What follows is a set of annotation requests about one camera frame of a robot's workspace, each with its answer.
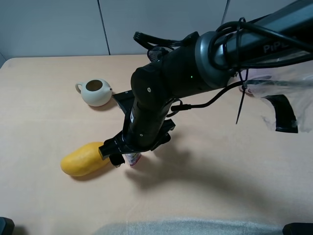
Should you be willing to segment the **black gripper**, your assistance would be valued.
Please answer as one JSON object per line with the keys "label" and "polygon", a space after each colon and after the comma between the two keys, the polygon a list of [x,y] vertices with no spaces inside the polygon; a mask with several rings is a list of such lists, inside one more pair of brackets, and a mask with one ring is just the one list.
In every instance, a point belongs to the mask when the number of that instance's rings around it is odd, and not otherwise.
{"label": "black gripper", "polygon": [[102,158],[109,156],[111,164],[116,168],[125,163],[122,154],[153,151],[160,145],[169,142],[171,140],[169,132],[176,126],[171,119],[168,119],[163,122],[156,134],[135,135],[129,130],[130,122],[126,122],[125,125],[122,131],[104,141],[103,145],[99,147],[100,156]]}

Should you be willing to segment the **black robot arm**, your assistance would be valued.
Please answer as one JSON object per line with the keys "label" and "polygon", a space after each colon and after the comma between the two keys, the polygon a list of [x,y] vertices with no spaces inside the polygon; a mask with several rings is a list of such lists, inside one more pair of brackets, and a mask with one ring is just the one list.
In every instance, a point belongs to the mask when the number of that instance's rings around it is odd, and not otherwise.
{"label": "black robot arm", "polygon": [[216,101],[236,87],[269,87],[263,98],[274,106],[276,130],[297,133],[297,119],[286,98],[288,91],[313,87],[311,76],[294,78],[249,78],[251,69],[272,69],[311,61],[313,3],[297,0],[284,8],[247,22],[244,18],[222,24],[203,35],[191,33],[183,40],[167,40],[141,32],[134,40],[147,49],[149,64],[131,77],[131,89],[114,95],[125,118],[122,130],[106,140],[98,151],[114,166],[125,154],[152,151],[170,140],[175,128],[172,116],[180,111],[205,108],[183,104],[184,97],[213,90]]}

